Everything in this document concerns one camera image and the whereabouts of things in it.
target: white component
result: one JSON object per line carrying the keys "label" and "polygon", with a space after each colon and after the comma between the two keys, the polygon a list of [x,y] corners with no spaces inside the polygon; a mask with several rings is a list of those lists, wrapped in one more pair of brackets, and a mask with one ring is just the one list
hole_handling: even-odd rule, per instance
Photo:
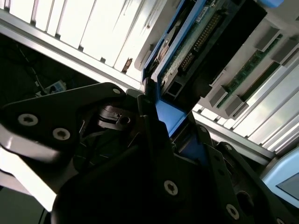
{"label": "white component", "polygon": [[[59,81],[55,82],[54,84],[49,85],[47,88],[45,88],[45,91],[47,94],[66,91],[66,85],[62,80],[59,80]],[[42,96],[41,92],[37,92],[36,95],[38,95],[40,97]]]}
{"label": "white component", "polygon": [[134,27],[115,63],[114,67],[117,70],[122,70],[128,58],[137,58],[166,2],[167,0],[152,0],[143,3]]}
{"label": "white component", "polygon": [[19,156],[2,147],[0,147],[0,169],[13,174],[48,212],[52,211],[56,193]]}
{"label": "white component", "polygon": [[85,25],[91,13],[94,0],[68,0],[59,29],[60,40],[78,48]]}
{"label": "white component", "polygon": [[41,30],[46,30],[48,18],[51,12],[52,3],[54,0],[40,0],[36,9],[36,27]]}
{"label": "white component", "polygon": [[11,0],[9,13],[30,22],[34,0]]}

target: circuit board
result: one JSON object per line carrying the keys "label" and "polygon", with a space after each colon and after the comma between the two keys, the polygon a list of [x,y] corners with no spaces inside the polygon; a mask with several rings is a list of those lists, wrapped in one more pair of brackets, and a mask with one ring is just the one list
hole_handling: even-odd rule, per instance
{"label": "circuit board", "polygon": [[217,3],[214,1],[214,4],[207,3],[204,6],[183,43],[167,66],[162,76],[161,86],[168,81],[170,75],[176,75],[179,67],[181,67],[182,70],[186,70],[192,61],[192,57],[194,57],[191,51],[199,51],[202,44],[207,40],[208,35],[212,32],[217,21],[220,19],[220,15],[216,12],[222,7],[224,2],[224,0],[220,0]]}
{"label": "circuit board", "polygon": [[228,94],[223,100],[217,105],[220,108],[227,99],[233,94],[233,92],[244,82],[244,80],[252,73],[252,71],[260,64],[260,62],[269,54],[269,52],[277,45],[277,43],[283,37],[282,34],[270,44],[270,46],[264,51],[256,50],[251,58],[245,63],[241,70],[236,74],[232,81],[225,86],[225,90]]}

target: light gray panel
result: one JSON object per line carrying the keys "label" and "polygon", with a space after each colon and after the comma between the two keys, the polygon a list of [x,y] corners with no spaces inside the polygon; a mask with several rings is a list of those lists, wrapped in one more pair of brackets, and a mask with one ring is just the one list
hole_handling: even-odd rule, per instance
{"label": "light gray panel", "polygon": [[281,152],[284,148],[288,147],[289,145],[298,144],[299,139],[299,128],[295,129],[293,132],[289,133],[285,136],[284,139],[281,139],[273,148],[272,146],[269,148],[271,151],[275,151],[276,153]]}
{"label": "light gray panel", "polygon": [[264,52],[278,35],[279,29],[270,27],[267,33],[257,43],[256,48]]}
{"label": "light gray panel", "polygon": [[241,136],[250,136],[280,107],[282,107],[299,86],[299,66],[292,71],[234,130]]}
{"label": "light gray panel", "polygon": [[263,144],[264,148],[269,148],[270,146],[274,147],[275,142],[283,137],[285,133],[291,130],[294,126],[299,123],[299,114],[292,119],[289,123],[287,123],[283,128],[281,128],[277,133],[271,136],[269,139],[265,139]]}
{"label": "light gray panel", "polygon": [[260,126],[248,139],[260,144],[264,139],[281,129],[298,114],[299,92],[286,102],[271,118]]}
{"label": "light gray panel", "polygon": [[224,126],[228,129],[235,129],[242,121],[252,112],[254,109],[266,98],[268,94],[270,94],[273,89],[279,85],[279,83],[290,73],[299,62],[294,64],[289,69],[285,67],[280,67],[267,81],[266,83],[247,101],[249,105],[248,109],[245,110],[244,114],[236,121],[232,121],[232,119],[228,120]]}
{"label": "light gray panel", "polygon": [[228,103],[228,107],[225,109],[225,112],[228,116],[234,115],[244,104],[244,102],[238,97],[233,96]]}
{"label": "light gray panel", "polygon": [[219,89],[215,90],[209,95],[211,106],[214,107],[218,105],[227,94],[228,93],[225,91],[225,89],[220,86]]}
{"label": "light gray panel", "polygon": [[299,57],[299,48],[294,50],[294,52],[285,60],[283,66],[289,67],[297,58]]}
{"label": "light gray panel", "polygon": [[298,41],[288,39],[284,45],[272,56],[272,59],[280,64],[283,64],[285,60],[292,55],[298,46]]}

